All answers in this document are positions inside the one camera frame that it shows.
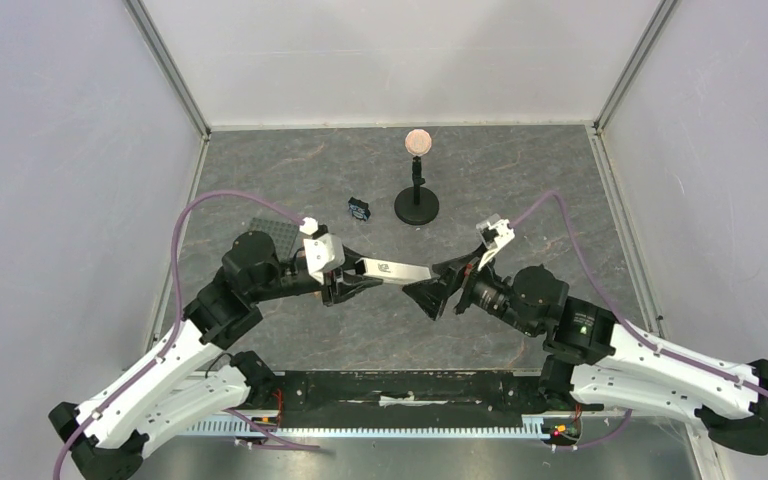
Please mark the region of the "white remote control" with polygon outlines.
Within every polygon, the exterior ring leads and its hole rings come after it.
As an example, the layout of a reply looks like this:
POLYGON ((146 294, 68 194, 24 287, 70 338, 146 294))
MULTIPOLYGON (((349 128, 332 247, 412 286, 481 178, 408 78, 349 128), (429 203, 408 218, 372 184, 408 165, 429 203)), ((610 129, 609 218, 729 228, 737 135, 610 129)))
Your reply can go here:
POLYGON ((433 272, 428 266, 362 257, 355 263, 355 273, 381 280, 385 284, 409 285, 431 280, 433 272))

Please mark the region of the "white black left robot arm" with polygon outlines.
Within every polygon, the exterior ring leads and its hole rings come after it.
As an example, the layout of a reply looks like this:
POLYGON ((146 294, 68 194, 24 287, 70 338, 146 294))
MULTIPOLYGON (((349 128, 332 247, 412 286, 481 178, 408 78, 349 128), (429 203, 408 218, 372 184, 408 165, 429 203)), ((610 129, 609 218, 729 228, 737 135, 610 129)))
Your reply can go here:
POLYGON ((254 352, 232 355, 205 379, 181 383, 207 361, 228 353, 263 319, 264 301, 317 292, 324 305, 347 301, 382 284, 405 284, 405 266, 363 257, 317 229, 302 253, 280 259, 273 239, 237 237, 214 278, 170 330, 100 393, 62 402, 49 420, 63 442, 52 476, 71 459, 85 479, 129 479, 160 446, 202 418, 240 405, 261 408, 277 398, 274 373, 254 352))

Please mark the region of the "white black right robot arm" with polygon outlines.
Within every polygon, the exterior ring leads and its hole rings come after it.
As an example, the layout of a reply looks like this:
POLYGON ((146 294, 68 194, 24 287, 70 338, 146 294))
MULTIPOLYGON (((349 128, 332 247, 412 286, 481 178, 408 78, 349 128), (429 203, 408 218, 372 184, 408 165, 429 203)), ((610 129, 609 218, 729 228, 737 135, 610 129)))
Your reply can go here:
POLYGON ((403 292, 432 319, 453 295, 461 314, 475 306, 532 338, 547 354, 537 382, 551 409, 601 405, 648 412, 703 428, 740 453, 768 454, 768 360, 730 363, 659 341, 609 310, 569 294, 544 266, 502 278, 481 266, 481 249, 437 264, 403 292))

